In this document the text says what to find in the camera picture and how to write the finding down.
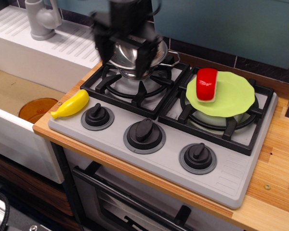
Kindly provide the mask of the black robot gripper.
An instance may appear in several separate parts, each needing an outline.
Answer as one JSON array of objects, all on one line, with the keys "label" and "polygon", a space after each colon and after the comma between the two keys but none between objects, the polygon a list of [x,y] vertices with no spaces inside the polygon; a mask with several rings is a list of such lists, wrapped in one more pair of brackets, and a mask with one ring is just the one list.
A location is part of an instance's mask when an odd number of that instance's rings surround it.
[{"label": "black robot gripper", "polygon": [[116,43],[137,49],[135,74],[136,77],[143,77],[151,67],[158,45],[162,41],[162,36],[155,32],[153,24],[148,21],[150,16],[144,10],[93,12],[91,14],[93,37],[103,62],[111,59]]}]

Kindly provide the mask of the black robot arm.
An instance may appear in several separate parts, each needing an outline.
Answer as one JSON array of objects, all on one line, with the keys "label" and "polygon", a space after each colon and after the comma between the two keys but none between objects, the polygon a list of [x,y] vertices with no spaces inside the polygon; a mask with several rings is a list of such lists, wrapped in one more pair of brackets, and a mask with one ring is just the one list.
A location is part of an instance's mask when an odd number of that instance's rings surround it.
[{"label": "black robot arm", "polygon": [[116,44],[134,49],[137,56],[132,69],[136,78],[142,78],[151,67],[163,40],[148,21],[160,8],[160,0],[155,11],[150,0],[110,0],[109,12],[92,12],[93,38],[101,59],[109,62]]}]

